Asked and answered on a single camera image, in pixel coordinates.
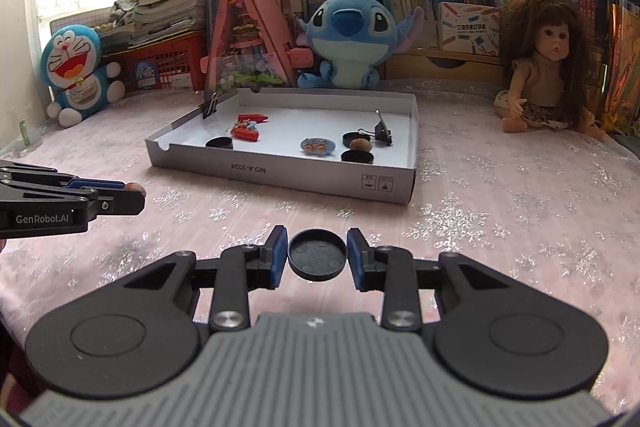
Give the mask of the black round lid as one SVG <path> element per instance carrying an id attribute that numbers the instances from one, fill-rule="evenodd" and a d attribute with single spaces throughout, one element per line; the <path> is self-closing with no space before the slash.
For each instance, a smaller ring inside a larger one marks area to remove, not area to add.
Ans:
<path id="1" fill-rule="evenodd" d="M 306 281 L 334 279 L 343 271 L 346 259 L 345 242 L 329 230 L 300 231 L 288 243 L 288 265 Z"/>

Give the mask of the black round cap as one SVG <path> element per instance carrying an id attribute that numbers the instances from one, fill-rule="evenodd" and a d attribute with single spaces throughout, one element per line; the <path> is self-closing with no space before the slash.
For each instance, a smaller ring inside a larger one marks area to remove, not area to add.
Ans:
<path id="1" fill-rule="evenodd" d="M 344 150 L 341 161 L 356 162 L 357 164 L 372 165 L 374 156 L 366 150 Z"/>
<path id="2" fill-rule="evenodd" d="M 216 148 L 216 150 L 233 150 L 233 139 L 231 136 L 216 136 L 205 143 L 208 148 Z"/>
<path id="3" fill-rule="evenodd" d="M 354 141 L 354 140 L 366 140 L 366 141 L 370 142 L 371 141 L 371 137 L 366 132 L 359 132 L 359 131 L 347 132 L 342 136 L 342 141 L 343 141 L 344 147 L 349 148 L 350 147 L 350 143 L 352 143 L 352 141 Z"/>

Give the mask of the black binder clip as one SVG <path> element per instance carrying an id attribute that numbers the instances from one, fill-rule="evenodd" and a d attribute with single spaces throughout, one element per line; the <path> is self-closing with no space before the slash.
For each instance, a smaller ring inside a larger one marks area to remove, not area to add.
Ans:
<path id="1" fill-rule="evenodd" d="M 387 126 L 383 115 L 379 109 L 375 109 L 375 115 L 378 117 L 378 122 L 374 126 L 373 130 L 366 130 L 360 128 L 358 133 L 361 135 L 367 135 L 369 140 L 381 143 L 386 146 L 393 145 L 393 135 L 390 128 Z"/>
<path id="2" fill-rule="evenodd" d="M 204 92 L 203 102 L 200 104 L 200 106 L 198 106 L 198 108 L 200 109 L 200 114 L 203 119 L 206 119 L 209 116 L 212 116 L 213 113 L 216 112 L 218 98 L 219 98 L 218 93 L 213 90 L 206 90 Z"/>

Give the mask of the Doraemon plush toy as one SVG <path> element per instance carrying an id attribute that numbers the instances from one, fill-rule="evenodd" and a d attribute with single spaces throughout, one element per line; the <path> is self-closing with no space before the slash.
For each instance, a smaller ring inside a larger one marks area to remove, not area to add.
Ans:
<path id="1" fill-rule="evenodd" d="M 43 82 L 53 93 L 47 115 L 62 128 L 70 128 L 122 101 L 125 85 L 117 80 L 117 62 L 101 66 L 102 44 L 98 33 L 85 25 L 70 25 L 52 35 L 42 51 Z"/>

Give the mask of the white cardboard tray box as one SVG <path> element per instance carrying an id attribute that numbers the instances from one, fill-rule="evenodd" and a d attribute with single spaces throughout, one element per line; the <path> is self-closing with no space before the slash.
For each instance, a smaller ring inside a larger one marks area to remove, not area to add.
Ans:
<path id="1" fill-rule="evenodd" d="M 379 109 L 393 135 L 393 145 L 373 142 L 372 165 L 341 161 L 342 136 L 360 128 L 373 130 Z M 240 114 L 264 114 L 257 142 L 231 136 Z M 388 91 L 267 88 L 231 91 L 217 110 L 203 119 L 200 109 L 175 120 L 146 139 L 155 167 L 219 176 L 373 202 L 410 202 L 416 181 L 419 115 L 416 97 Z M 233 150 L 208 148 L 216 136 L 231 136 Z M 323 138 L 335 150 L 323 157 L 305 155 L 300 142 Z"/>

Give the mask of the black binder clip on tray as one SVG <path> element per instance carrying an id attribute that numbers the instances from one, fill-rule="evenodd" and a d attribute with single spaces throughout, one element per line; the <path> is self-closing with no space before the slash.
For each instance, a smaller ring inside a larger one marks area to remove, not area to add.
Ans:
<path id="1" fill-rule="evenodd" d="M 218 98 L 219 98 L 218 93 L 213 90 L 206 90 L 204 92 L 203 102 L 200 104 L 200 106 L 198 106 L 198 108 L 200 109 L 200 114 L 203 119 L 206 119 L 209 116 L 212 116 L 213 113 L 216 112 Z"/>

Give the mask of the red plastic crate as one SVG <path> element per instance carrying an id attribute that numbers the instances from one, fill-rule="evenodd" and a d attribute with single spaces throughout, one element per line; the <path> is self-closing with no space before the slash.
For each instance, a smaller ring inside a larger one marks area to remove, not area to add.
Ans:
<path id="1" fill-rule="evenodd" d="M 116 79 L 124 84 L 127 94 L 154 90 L 201 91 L 205 87 L 201 59 L 207 55 L 206 44 L 204 31 L 191 31 L 104 55 L 102 63 L 115 62 L 120 66 Z"/>

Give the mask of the pink triangular dollhouse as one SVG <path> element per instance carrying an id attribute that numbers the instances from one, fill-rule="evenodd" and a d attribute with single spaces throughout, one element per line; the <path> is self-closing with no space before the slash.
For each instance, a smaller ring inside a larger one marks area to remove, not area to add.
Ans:
<path id="1" fill-rule="evenodd" d="M 276 0 L 218 0 L 204 61 L 205 98 L 236 90 L 294 87 L 314 64 L 314 52 L 298 46 Z"/>

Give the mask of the stack of papers and books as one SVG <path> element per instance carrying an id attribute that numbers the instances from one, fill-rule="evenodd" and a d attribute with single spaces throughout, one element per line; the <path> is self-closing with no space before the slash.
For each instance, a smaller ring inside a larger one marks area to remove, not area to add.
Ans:
<path id="1" fill-rule="evenodd" d="M 107 50 L 132 49 L 210 23 L 214 0 L 117 0 L 94 28 Z"/>

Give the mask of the wooden drawer box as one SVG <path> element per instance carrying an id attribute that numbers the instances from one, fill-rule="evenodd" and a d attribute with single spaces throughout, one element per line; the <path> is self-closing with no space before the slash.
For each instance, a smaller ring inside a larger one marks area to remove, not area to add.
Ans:
<path id="1" fill-rule="evenodd" d="M 497 57 L 410 49 L 392 55 L 385 63 L 387 80 L 434 79 L 500 84 L 502 66 Z"/>

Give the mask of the blue Stitch plush toy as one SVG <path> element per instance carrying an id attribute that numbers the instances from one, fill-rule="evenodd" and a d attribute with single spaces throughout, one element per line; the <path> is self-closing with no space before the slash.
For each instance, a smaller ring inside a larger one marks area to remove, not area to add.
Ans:
<path id="1" fill-rule="evenodd" d="M 298 43 L 321 58 L 317 75 L 299 74 L 299 88 L 373 90 L 378 65 L 410 49 L 422 34 L 424 9 L 418 6 L 396 22 L 376 0 L 326 0 L 297 23 Z"/>

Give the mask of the white colourful pencil box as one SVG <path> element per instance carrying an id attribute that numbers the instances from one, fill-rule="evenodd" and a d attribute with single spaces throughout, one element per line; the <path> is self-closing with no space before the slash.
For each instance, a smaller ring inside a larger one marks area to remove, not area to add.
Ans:
<path id="1" fill-rule="evenodd" d="M 440 2 L 437 7 L 439 49 L 497 56 L 499 15 L 500 11 L 493 6 Z"/>

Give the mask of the brown haired doll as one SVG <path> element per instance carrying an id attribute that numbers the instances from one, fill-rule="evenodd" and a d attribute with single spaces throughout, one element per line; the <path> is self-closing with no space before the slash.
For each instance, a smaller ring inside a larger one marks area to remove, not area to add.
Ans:
<path id="1" fill-rule="evenodd" d="M 494 101 L 502 131 L 574 130 L 603 140 L 586 107 L 592 55 L 584 24 L 565 0 L 509 0 L 500 11 L 503 89 Z"/>

